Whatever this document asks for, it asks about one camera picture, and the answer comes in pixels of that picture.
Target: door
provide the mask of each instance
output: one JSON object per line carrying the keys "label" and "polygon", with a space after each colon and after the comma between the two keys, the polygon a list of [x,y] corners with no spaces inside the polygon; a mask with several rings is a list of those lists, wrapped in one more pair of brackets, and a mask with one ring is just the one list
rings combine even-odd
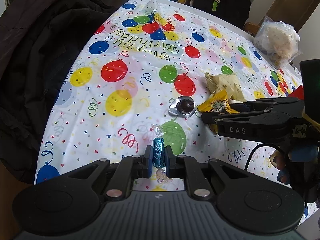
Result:
{"label": "door", "polygon": [[283,21],[298,32],[316,9],[320,0],[275,0],[267,16],[275,22]]}

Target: red balloon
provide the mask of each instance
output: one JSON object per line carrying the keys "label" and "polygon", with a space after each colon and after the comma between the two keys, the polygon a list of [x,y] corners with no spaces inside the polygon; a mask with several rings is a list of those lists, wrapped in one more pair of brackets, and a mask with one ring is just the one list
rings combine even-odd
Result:
{"label": "red balloon", "polygon": [[280,86],[280,88],[281,88],[282,92],[284,92],[284,93],[285,93],[285,88],[284,88],[284,86],[283,86],[283,84],[282,84],[281,82],[279,82],[279,86]]}
{"label": "red balloon", "polygon": [[184,50],[189,57],[199,58],[201,56],[200,51],[193,46],[186,46]]}
{"label": "red balloon", "polygon": [[127,65],[122,60],[115,60],[102,67],[101,77],[107,82],[117,82],[123,79],[127,72]]}
{"label": "red balloon", "polygon": [[153,22],[153,23],[147,23],[145,25],[142,26],[142,30],[145,32],[145,33],[154,33],[157,29],[159,29],[159,24],[156,23],[156,22]]}
{"label": "red balloon", "polygon": [[265,83],[264,83],[264,85],[266,86],[266,88],[267,88],[267,90],[268,90],[268,93],[269,93],[269,95],[273,95],[273,91],[272,91],[272,89],[271,89],[271,87],[270,87],[270,85],[269,85],[269,83],[266,81]]}
{"label": "red balloon", "polygon": [[186,75],[177,76],[174,80],[174,87],[179,94],[187,97],[193,96],[196,92],[196,86],[194,82]]}
{"label": "red balloon", "polygon": [[174,14],[173,17],[175,17],[178,21],[181,21],[181,22],[184,22],[186,20],[180,14]]}
{"label": "red balloon", "polygon": [[162,25],[162,28],[167,32],[174,31],[174,26],[171,23],[167,23],[166,25]]}
{"label": "red balloon", "polygon": [[101,25],[98,30],[96,30],[96,32],[94,34],[98,34],[101,33],[104,30],[104,25]]}

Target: green strap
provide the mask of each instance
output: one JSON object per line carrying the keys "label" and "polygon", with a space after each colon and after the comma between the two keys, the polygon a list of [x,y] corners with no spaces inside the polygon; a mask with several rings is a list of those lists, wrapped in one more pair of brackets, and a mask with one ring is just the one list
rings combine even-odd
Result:
{"label": "green strap", "polygon": [[212,6],[212,11],[216,11],[218,6],[218,2],[216,0],[213,0],[213,6]]}

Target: green balloon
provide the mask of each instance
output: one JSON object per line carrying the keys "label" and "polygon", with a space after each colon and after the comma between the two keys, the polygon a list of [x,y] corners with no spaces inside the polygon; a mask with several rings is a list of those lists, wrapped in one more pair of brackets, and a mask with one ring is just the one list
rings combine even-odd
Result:
{"label": "green balloon", "polygon": [[174,80],[176,79],[177,75],[177,70],[175,66],[172,65],[165,65],[159,71],[159,77],[161,78],[161,80],[168,84],[174,83]]}
{"label": "green balloon", "polygon": [[174,155],[183,153],[186,148],[187,137],[182,127],[174,121],[169,121],[165,122],[162,128],[164,145],[170,145]]}
{"label": "green balloon", "polygon": [[135,16],[133,18],[133,20],[136,22],[136,23],[140,23],[140,24],[144,24],[144,23],[147,23],[150,21],[150,18],[148,16]]}
{"label": "green balloon", "polygon": [[247,55],[247,52],[244,50],[244,48],[242,47],[238,47],[238,50],[243,54],[243,55]]}
{"label": "green balloon", "polygon": [[233,71],[227,66],[222,66],[221,72],[225,75],[231,75],[233,73]]}
{"label": "green balloon", "polygon": [[276,71],[271,70],[271,76],[275,79],[275,81],[280,81]]}

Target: wooden chair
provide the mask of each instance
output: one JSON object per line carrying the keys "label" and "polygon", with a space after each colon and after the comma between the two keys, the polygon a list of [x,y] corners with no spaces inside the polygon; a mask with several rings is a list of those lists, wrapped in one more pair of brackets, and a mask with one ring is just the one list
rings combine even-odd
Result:
{"label": "wooden chair", "polygon": [[247,33],[249,33],[250,35],[252,35],[253,37],[255,37],[258,33],[258,30],[260,29],[260,25],[257,25],[255,23],[246,23],[243,27],[243,30]]}

